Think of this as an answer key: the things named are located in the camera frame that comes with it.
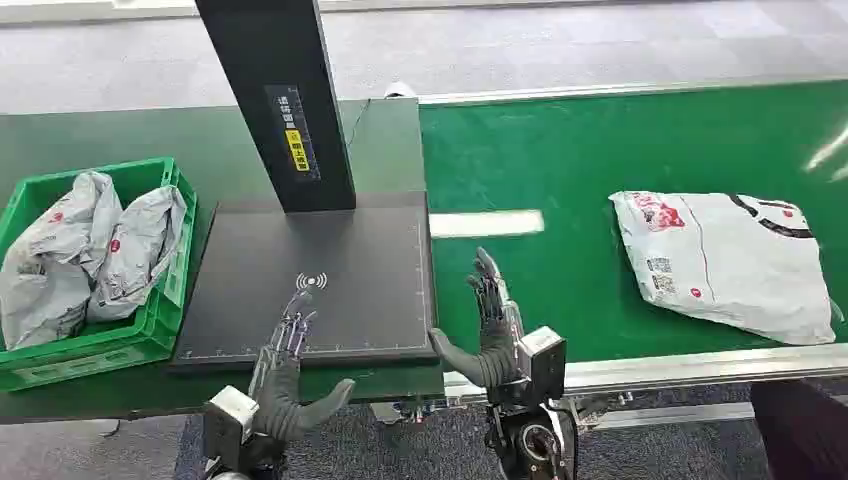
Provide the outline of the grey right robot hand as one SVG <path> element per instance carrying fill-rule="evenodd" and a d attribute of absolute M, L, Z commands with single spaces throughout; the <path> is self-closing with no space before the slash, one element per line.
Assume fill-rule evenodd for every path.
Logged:
<path fill-rule="evenodd" d="M 495 389 L 519 378 L 514 334 L 517 304 L 494 258 L 482 247 L 476 249 L 475 272 L 467 277 L 479 314 L 480 349 L 468 353 L 455 346 L 439 328 L 428 332 L 438 356 L 472 384 Z"/>

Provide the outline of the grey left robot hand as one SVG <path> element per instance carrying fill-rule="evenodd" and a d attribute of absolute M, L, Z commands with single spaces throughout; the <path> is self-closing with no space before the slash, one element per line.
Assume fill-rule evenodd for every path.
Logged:
<path fill-rule="evenodd" d="M 314 289 L 307 286 L 297 290 L 254 366 L 249 387 L 249 395 L 259 406 L 254 430 L 280 442 L 297 439 L 327 421 L 349 403 L 356 387 L 354 380 L 345 378 L 320 399 L 309 404 L 301 402 L 302 353 L 316 316 Z"/>

